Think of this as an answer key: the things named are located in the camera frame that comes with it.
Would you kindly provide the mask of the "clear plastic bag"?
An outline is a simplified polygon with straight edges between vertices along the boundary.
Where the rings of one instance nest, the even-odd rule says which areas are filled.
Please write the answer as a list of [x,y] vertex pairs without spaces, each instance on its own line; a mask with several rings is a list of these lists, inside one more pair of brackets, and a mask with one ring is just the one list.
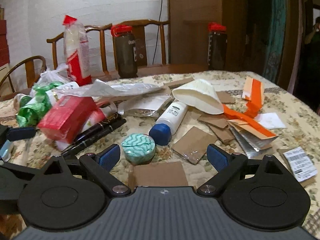
[[160,90],[161,87],[149,83],[127,83],[119,85],[108,85],[101,80],[95,80],[91,85],[85,85],[79,88],[54,88],[53,91],[74,96],[91,97],[121,97],[142,95]]

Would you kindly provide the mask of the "small brown cardboard piece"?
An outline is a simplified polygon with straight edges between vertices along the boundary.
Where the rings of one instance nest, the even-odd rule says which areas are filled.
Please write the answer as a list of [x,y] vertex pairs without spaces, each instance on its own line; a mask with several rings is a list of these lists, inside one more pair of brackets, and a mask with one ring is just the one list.
[[215,135],[194,126],[173,144],[172,149],[191,164],[196,165],[206,153],[208,145],[216,141]]

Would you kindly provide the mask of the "red cardboard box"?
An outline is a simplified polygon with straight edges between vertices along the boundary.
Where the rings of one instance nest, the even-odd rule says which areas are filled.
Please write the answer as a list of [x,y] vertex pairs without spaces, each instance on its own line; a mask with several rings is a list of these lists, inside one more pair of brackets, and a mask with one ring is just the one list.
[[97,109],[91,97],[63,96],[37,127],[49,139],[72,143],[86,120]]

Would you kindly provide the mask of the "brown cardboard piece flat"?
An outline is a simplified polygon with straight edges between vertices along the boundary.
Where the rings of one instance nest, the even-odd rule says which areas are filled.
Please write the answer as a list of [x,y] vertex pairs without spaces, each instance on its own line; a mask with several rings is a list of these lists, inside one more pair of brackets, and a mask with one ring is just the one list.
[[150,163],[133,166],[129,172],[130,189],[138,186],[188,186],[181,162]]

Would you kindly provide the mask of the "white bottle blue cap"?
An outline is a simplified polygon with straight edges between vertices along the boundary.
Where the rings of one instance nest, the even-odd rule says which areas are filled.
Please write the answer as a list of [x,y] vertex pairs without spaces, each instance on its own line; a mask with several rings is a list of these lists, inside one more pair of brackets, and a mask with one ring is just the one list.
[[174,101],[157,119],[149,131],[149,136],[156,145],[166,146],[179,128],[188,106],[185,103]]

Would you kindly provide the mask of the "white paper bowl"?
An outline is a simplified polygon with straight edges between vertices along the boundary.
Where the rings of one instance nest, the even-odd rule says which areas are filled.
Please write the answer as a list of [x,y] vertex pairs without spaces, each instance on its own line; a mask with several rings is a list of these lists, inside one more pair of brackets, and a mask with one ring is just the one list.
[[207,80],[197,79],[172,90],[174,98],[188,106],[210,114],[224,113],[223,104],[214,86]]

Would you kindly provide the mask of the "orange white paper strip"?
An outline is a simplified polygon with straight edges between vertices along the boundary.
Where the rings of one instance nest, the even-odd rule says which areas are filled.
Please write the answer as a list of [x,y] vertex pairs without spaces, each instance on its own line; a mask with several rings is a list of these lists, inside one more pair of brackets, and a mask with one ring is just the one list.
[[243,129],[261,140],[274,139],[276,134],[255,121],[264,103],[264,84],[252,77],[246,77],[242,98],[247,101],[244,113],[230,109],[223,104],[224,115],[231,125]]

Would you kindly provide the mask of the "floral quilted tablecloth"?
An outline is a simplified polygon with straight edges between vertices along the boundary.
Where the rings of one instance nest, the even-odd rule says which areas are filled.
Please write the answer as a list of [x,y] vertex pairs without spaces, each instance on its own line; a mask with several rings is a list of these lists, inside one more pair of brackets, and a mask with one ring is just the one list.
[[[266,152],[276,155],[281,162],[286,164],[283,152],[300,146],[317,168],[317,176],[302,184],[305,186],[311,199],[311,209],[304,223],[304,228],[319,238],[319,115],[311,110],[305,103],[276,86],[274,83],[252,72],[233,73],[212,70],[195,74],[161,74],[137,79],[109,81],[108,84],[123,85],[126,83],[139,82],[161,86],[170,81],[182,81],[183,79],[191,77],[194,80],[204,79],[211,82],[217,92],[224,91],[232,95],[235,102],[228,104],[230,109],[234,109],[237,112],[244,112],[247,107],[246,101],[241,97],[241,94],[246,77],[249,76],[264,84],[265,98],[260,113],[276,113],[285,125],[285,128],[273,130],[278,137],[272,142],[272,148],[269,148],[269,151]],[[243,153],[238,142],[233,139],[230,130],[228,128],[220,128],[226,124],[226,121],[213,120],[210,122],[214,124],[212,125],[202,121],[208,120],[208,118],[200,118],[199,121],[198,118],[201,115],[201,111],[190,108],[176,134],[172,136],[172,141],[168,146],[157,146],[156,155],[152,160],[153,162],[181,161],[187,181],[191,186],[201,185],[205,179],[216,174],[216,170],[209,164],[205,155],[197,165],[193,165],[172,150],[172,145],[180,140],[189,129],[196,127],[197,131],[200,129],[205,133],[215,135],[218,138],[215,144],[228,153]],[[132,133],[148,134],[155,123],[155,119],[151,117],[139,118],[129,116],[126,119],[127,123],[123,127],[100,139],[98,142],[95,142],[78,156],[89,152],[99,153],[113,143],[120,144],[125,137]],[[47,140],[46,137],[39,132],[31,141],[27,141],[27,145],[25,145],[24,141],[14,142],[14,151],[10,161],[20,165],[40,168],[54,153],[59,153],[55,148],[54,142]],[[120,162],[112,170],[112,174],[116,175],[122,182],[127,183],[130,166],[121,150]],[[25,227],[25,225],[20,215],[1,216],[1,233],[9,239],[12,235],[21,231],[23,227]]]

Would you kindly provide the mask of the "white receipt label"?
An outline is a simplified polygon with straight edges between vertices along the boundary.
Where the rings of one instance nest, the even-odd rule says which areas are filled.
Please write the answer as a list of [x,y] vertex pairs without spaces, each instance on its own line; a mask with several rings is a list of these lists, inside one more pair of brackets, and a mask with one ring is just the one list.
[[303,182],[317,175],[317,168],[301,147],[286,151],[283,155],[298,182]]

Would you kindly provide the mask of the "silver foil pouch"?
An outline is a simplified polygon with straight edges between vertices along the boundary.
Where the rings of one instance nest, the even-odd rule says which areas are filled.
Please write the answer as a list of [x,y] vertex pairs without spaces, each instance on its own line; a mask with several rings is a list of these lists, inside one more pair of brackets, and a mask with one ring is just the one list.
[[170,95],[134,96],[121,102],[117,113],[122,116],[157,118],[172,101]]

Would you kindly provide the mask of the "green plastic bag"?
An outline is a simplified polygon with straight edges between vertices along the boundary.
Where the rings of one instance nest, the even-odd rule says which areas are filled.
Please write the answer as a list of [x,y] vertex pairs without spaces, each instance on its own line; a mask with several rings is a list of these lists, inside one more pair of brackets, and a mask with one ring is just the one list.
[[18,125],[20,127],[36,126],[54,105],[54,103],[51,103],[47,92],[51,92],[53,88],[60,85],[63,85],[60,81],[47,85],[33,85],[35,95],[26,104],[20,106],[16,115]]

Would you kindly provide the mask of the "white plastic bag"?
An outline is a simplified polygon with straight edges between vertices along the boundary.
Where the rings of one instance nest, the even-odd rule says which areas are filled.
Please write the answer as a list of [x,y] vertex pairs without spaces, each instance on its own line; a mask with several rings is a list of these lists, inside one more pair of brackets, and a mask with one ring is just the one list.
[[33,98],[38,92],[43,93],[55,87],[69,83],[67,74],[68,66],[63,63],[58,65],[55,70],[46,70],[40,74],[39,80],[31,88],[30,96]]

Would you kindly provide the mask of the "person in dark clothes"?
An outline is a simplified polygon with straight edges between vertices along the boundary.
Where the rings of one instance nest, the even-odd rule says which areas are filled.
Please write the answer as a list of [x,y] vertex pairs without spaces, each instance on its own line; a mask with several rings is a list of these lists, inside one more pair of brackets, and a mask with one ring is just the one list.
[[302,61],[297,75],[295,96],[314,112],[319,108],[319,17],[305,38]]

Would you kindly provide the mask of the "dark bottle red lid right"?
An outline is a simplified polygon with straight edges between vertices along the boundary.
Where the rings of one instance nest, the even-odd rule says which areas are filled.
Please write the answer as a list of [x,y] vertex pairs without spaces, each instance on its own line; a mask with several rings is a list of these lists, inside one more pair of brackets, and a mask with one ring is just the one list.
[[207,64],[211,70],[223,70],[226,61],[227,29],[216,23],[208,23],[208,55]]

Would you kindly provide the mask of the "dark bottle red lid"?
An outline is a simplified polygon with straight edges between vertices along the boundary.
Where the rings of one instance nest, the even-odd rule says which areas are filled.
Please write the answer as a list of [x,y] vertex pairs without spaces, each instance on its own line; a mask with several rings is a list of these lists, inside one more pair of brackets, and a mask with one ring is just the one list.
[[137,76],[136,41],[132,26],[117,24],[111,27],[115,63],[121,78]]
[[208,23],[208,55],[207,64],[211,70],[223,70],[226,61],[227,29],[216,23]]

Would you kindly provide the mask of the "bag of paper cups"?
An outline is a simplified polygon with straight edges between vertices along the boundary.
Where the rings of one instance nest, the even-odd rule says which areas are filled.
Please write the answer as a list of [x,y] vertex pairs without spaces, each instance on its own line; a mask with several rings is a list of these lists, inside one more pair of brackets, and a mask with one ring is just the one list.
[[68,77],[79,86],[89,85],[89,44],[84,25],[76,18],[66,15],[63,20],[63,48]]

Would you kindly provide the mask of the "dark bottle red lid left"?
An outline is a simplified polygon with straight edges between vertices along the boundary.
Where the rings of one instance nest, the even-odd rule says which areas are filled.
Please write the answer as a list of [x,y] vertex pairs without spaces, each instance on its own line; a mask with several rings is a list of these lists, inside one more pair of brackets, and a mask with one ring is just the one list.
[[115,63],[121,78],[137,76],[136,41],[132,26],[117,24],[111,27]]

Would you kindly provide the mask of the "stack of red boxes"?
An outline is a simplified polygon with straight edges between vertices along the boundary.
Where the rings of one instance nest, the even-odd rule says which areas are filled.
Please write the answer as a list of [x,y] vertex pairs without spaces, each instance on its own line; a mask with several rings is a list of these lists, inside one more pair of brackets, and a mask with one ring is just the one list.
[[10,63],[9,47],[7,41],[7,21],[0,20],[0,64]]

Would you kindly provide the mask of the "wooden cabinet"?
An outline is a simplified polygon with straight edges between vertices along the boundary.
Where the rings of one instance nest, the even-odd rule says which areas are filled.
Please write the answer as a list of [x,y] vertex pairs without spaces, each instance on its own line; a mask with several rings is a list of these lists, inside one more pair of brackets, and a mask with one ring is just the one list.
[[208,24],[226,27],[224,69],[244,70],[247,0],[168,0],[169,61],[172,64],[207,64]]

